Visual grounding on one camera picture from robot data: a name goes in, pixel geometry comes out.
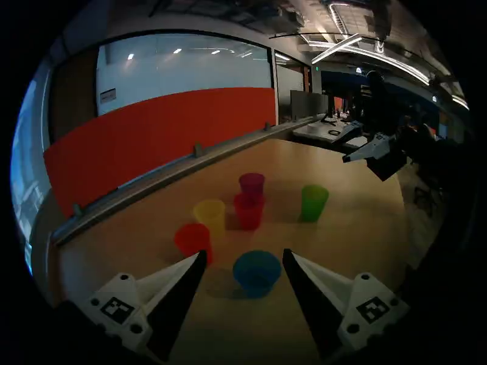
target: window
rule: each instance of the window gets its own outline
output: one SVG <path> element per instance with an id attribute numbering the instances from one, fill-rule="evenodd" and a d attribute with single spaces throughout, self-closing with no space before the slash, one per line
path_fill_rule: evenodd
<path id="1" fill-rule="evenodd" d="M 102 46 L 96 83 L 99 115 L 178 92 L 272 86 L 266 48 L 197 34 L 146 35 Z"/>

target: plastic cup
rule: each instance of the plastic cup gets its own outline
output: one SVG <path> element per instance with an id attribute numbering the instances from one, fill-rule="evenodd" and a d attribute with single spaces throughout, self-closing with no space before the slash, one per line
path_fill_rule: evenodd
<path id="1" fill-rule="evenodd" d="M 324 205 L 328 200 L 329 192 L 320 185 L 307 185 L 301 190 L 301 220 L 316 222 Z"/>
<path id="2" fill-rule="evenodd" d="M 203 200 L 195 205 L 193 214 L 196 220 L 210 231 L 211 239 L 225 235 L 225 203 L 221 200 Z"/>
<path id="3" fill-rule="evenodd" d="M 240 193 L 235 196 L 233 206 L 242 229 L 253 230 L 261 225 L 264 203 L 262 195 L 250 197 Z"/>
<path id="4" fill-rule="evenodd" d="M 186 257 L 205 250 L 207 265 L 213 261 L 209 230 L 201 223 L 186 224 L 179 228 L 174 235 L 174 243 Z"/>
<path id="5" fill-rule="evenodd" d="M 264 194 L 265 176 L 260 173 L 246 173 L 239 178 L 242 193 L 256 198 Z"/>
<path id="6" fill-rule="evenodd" d="M 233 265 L 233 277 L 252 298 L 267 295 L 280 275 L 281 263 L 266 251 L 246 252 Z"/>

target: glass window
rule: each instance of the glass window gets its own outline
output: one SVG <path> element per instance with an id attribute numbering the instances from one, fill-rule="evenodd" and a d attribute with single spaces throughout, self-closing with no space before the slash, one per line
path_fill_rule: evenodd
<path id="1" fill-rule="evenodd" d="M 30 233 L 47 192 L 51 188 L 43 157 L 43 108 L 49 67 L 41 64 L 30 82 L 19 112 L 10 160 L 10 186 L 15 217 L 25 237 L 30 268 Z"/>
<path id="2" fill-rule="evenodd" d="M 270 88 L 267 50 L 195 34 L 156 34 L 100 47 L 99 115 L 158 96 L 212 88 Z M 101 93 L 114 97 L 101 101 Z"/>

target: office desk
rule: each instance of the office desk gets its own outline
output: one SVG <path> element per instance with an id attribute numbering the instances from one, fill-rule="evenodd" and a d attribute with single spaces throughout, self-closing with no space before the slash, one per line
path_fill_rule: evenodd
<path id="1" fill-rule="evenodd" d="M 335 130 L 335 131 L 342 132 L 346 124 L 336 118 L 331 118 L 328 120 L 333 120 L 336 124 L 336 127 L 332 126 L 329 123 L 314 122 L 295 129 L 293 131 L 293 134 L 299 137 L 318 139 L 319 141 L 326 141 L 332 143 L 340 135 L 334 136 L 332 134 L 329 134 L 328 131 Z M 350 147 L 350 148 L 359 148 L 366 143 L 367 143 L 367 138 L 356 137 L 354 139 L 351 139 L 347 143 L 344 143 L 343 145 L 345 147 Z"/>
<path id="2" fill-rule="evenodd" d="M 232 207 L 238 178 L 266 176 L 263 223 L 240 231 Z M 330 191 L 318 223 L 299 223 L 301 188 Z M 285 271 L 263 299 L 246 299 L 234 281 L 235 260 L 252 249 L 281 260 L 290 248 L 353 278 L 369 271 L 396 289 L 407 255 L 405 210 L 397 176 L 381 182 L 364 161 L 342 163 L 342 154 L 267 140 L 205 167 L 132 204 L 58 248 L 60 280 L 74 302 L 87 298 L 118 272 L 144 277 L 183 257 L 173 235 L 193 221 L 192 208 L 219 198 L 228 212 L 226 237 L 214 242 L 170 363 L 319 363 L 300 306 Z"/>

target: ceiling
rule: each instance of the ceiling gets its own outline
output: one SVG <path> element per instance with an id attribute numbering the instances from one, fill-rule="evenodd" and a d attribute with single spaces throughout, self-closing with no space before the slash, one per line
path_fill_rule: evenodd
<path id="1" fill-rule="evenodd" d="M 354 47 L 370 52 L 383 49 L 385 56 L 428 76 L 433 87 L 463 94 L 436 41 L 399 0 L 116 0 L 115 3 L 119 7 L 143 7 L 148 17 L 163 12 L 198 14 L 238 23 L 269 37 L 298 37 L 300 51 L 310 52 L 310 57 L 324 50 L 310 47 L 308 41 L 337 43 L 347 35 L 359 33 L 363 39 Z M 305 35 L 304 39 L 298 33 L 314 34 Z M 381 64 L 343 52 L 326 60 L 336 62 L 344 58 L 357 65 Z"/>

